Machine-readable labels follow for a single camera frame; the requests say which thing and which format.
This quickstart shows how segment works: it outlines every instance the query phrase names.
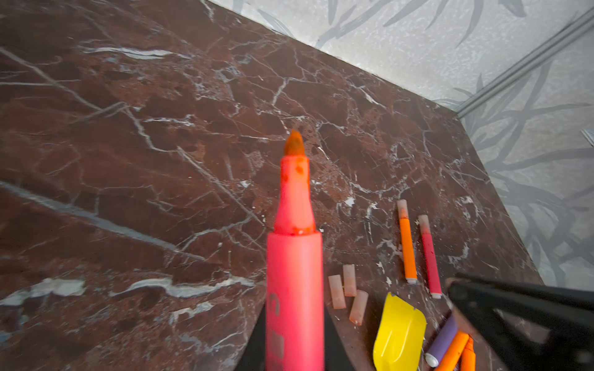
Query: patterned wallpaper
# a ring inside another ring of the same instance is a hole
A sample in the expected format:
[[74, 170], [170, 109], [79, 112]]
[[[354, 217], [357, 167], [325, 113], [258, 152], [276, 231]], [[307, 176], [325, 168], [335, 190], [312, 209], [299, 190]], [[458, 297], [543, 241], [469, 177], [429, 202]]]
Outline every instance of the patterned wallpaper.
[[594, 129], [592, 61], [594, 30], [463, 120], [545, 284], [585, 290], [594, 288], [594, 148], [581, 133]]
[[592, 0], [212, 0], [431, 100], [463, 100]]

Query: yellow plastic scoop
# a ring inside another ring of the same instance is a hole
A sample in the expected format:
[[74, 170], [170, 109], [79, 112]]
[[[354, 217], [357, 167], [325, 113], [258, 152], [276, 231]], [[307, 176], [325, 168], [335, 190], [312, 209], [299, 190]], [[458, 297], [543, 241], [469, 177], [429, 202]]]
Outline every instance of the yellow plastic scoop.
[[419, 366], [427, 320], [425, 315], [388, 293], [373, 346], [377, 371], [414, 371]]

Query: brown marble tabletop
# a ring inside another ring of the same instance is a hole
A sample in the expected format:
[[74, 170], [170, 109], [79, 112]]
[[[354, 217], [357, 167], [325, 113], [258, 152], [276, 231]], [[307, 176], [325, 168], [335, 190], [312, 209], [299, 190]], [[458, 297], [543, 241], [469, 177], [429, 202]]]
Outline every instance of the brown marble tabletop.
[[361, 327], [330, 309], [357, 370], [388, 291], [423, 311], [426, 344], [448, 312], [414, 225], [421, 282], [404, 281], [400, 198], [429, 214], [442, 282], [540, 282], [456, 115], [347, 63], [205, 0], [7, 0], [0, 41], [6, 369], [232, 370], [291, 129], [325, 273], [355, 264], [369, 292]]

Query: black plastic part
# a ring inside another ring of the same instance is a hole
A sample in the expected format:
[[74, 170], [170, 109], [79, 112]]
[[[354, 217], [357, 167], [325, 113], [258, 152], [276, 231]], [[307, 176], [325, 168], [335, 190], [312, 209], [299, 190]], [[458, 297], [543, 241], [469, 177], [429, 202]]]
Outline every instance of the black plastic part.
[[[594, 370], [594, 293], [457, 274], [452, 302], [511, 371]], [[549, 329], [536, 343], [495, 310]]]
[[[264, 371], [266, 351], [266, 307], [262, 308], [252, 335], [235, 371]], [[355, 371], [346, 355], [328, 309], [324, 308], [324, 355], [326, 371]]]

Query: purple marker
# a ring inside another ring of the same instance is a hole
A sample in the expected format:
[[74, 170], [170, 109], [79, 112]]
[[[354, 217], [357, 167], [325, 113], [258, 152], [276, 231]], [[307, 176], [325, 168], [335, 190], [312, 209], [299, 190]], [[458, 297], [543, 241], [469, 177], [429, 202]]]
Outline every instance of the purple marker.
[[441, 329], [437, 338], [431, 344], [429, 350], [425, 353], [425, 360], [431, 367], [437, 367], [440, 365], [444, 354], [454, 340], [456, 333], [458, 332], [458, 324], [454, 320], [454, 316], [450, 315], [445, 325]]

